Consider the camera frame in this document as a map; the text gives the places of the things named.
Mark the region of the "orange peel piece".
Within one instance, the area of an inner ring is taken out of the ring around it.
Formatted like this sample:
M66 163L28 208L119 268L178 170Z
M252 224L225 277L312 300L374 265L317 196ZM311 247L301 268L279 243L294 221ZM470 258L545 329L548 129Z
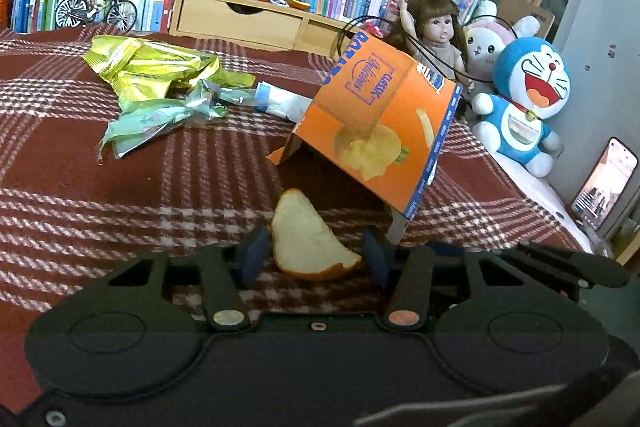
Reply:
M335 280L362 263L362 257L338 240L297 188L280 197L271 221L271 235L277 266L301 280Z

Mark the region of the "green plastic wrapper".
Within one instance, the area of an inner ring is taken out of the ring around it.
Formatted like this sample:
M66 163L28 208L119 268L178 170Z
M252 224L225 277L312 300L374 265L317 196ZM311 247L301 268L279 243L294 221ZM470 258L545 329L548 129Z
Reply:
M126 102L119 117L107 124L98 145L98 158L102 158L105 147L119 159L181 127L206 128L215 124L229 113L231 106L256 105L256 89L220 87L212 80L198 80L183 98Z

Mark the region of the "orange cardboard snack box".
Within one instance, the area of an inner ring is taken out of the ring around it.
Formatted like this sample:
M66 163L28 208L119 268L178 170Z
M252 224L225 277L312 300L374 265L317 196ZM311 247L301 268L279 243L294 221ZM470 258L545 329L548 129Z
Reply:
M410 220L434 171L461 84L357 32L285 142L306 143Z

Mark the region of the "yellow green foil wrapper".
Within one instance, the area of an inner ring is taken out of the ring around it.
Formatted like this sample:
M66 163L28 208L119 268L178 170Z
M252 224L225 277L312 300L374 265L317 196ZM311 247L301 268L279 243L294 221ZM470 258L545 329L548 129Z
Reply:
M200 80L223 88L250 88L247 72L232 72L213 53L139 37L98 35L84 61L117 96L119 105L165 98L171 88L189 89Z

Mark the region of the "white blue tube wrapper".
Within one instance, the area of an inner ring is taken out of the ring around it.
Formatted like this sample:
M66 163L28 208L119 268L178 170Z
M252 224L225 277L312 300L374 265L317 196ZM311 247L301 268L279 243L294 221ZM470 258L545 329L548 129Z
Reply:
M255 91L255 109L297 124L302 120L311 98L273 86L265 81Z

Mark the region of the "smartphone on stand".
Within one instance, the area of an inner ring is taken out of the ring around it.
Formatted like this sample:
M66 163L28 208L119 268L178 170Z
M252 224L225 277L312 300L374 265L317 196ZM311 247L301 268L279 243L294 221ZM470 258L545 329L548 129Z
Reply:
M579 221L597 230L611 213L639 165L638 156L612 136L574 198L570 209Z

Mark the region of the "blue Doraemon plush toy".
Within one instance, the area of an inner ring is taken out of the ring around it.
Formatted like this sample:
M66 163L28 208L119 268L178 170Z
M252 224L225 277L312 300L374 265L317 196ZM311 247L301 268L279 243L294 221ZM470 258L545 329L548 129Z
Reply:
M491 154L522 165L544 178L563 148L546 120L566 105L570 76L558 50L538 37L508 44L492 71L494 93L477 93L471 105L480 120L472 133Z

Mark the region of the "white pink bunny plush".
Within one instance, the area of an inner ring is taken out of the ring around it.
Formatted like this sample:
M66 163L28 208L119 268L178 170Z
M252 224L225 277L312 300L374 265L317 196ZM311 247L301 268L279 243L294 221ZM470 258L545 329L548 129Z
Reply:
M513 26L492 15L481 15L466 25L466 72L474 81L472 93L494 93L492 72L501 52L517 38L533 37L539 29L539 20L531 15L520 18Z

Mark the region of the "cardboard box by window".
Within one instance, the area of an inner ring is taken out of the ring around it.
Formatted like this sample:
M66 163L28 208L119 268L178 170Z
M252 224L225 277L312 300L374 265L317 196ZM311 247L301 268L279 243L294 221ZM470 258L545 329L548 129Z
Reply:
M536 18L539 29L536 36L547 38L555 16L541 5L544 0L500 0L498 3L498 15L510 25L515 26L523 17Z

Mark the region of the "brown-haired doll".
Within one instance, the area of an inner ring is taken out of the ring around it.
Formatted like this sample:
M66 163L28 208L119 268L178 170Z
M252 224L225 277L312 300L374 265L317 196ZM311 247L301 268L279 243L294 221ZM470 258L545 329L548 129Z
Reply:
M442 77L473 89L474 81L466 75L468 56L458 13L451 0L398 0L398 19L384 41Z

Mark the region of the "wooden drawer organizer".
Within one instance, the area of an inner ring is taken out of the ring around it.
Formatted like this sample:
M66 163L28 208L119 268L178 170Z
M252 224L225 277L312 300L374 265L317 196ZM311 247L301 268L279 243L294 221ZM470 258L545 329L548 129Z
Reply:
M339 20L259 0L175 0L169 33L335 60L343 27Z

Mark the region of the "miniature bicycle model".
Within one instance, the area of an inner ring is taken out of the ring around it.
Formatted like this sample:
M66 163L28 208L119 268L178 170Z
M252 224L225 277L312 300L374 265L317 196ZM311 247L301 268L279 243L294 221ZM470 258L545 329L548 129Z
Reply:
M121 31L130 31L137 18L138 9L130 0L62 0L54 11L56 28L102 22Z

